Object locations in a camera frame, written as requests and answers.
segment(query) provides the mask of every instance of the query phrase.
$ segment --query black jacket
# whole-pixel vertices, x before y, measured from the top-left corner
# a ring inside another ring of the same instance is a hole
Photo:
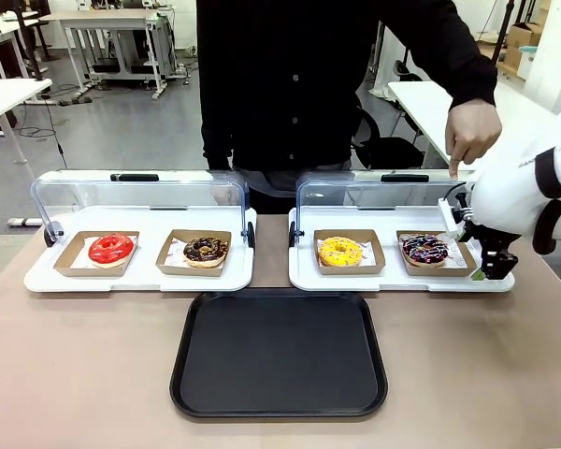
[[[495,103],[496,70],[451,0],[197,0],[204,156],[283,170],[351,157],[379,20],[454,98]]]

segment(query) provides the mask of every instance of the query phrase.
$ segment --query yellow donut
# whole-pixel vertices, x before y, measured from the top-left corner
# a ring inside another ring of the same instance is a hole
[[[362,248],[351,239],[331,237],[322,242],[320,259],[327,267],[355,267],[362,260]]]

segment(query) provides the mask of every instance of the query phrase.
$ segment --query purple frosted donut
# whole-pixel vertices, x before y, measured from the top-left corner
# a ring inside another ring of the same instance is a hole
[[[403,242],[403,253],[417,264],[438,265],[444,262],[449,252],[441,239],[428,234],[411,236]]]

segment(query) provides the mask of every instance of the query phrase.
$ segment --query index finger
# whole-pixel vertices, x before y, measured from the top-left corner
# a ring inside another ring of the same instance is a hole
[[[464,160],[464,155],[468,150],[468,145],[461,140],[455,142],[455,148],[453,149],[453,154],[451,155],[451,161],[449,162],[449,176],[452,180],[457,179],[457,169],[459,164]]]

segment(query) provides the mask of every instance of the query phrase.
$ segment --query person's arm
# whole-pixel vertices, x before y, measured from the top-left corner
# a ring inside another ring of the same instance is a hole
[[[452,97],[445,130],[449,171],[471,164],[495,144],[502,126],[495,108],[496,68],[478,46],[451,0],[379,4],[381,20],[410,48],[416,65]]]
[[[224,77],[230,65],[226,60],[224,0],[197,1],[197,58],[202,108],[204,157],[211,170],[228,170],[232,135]]]

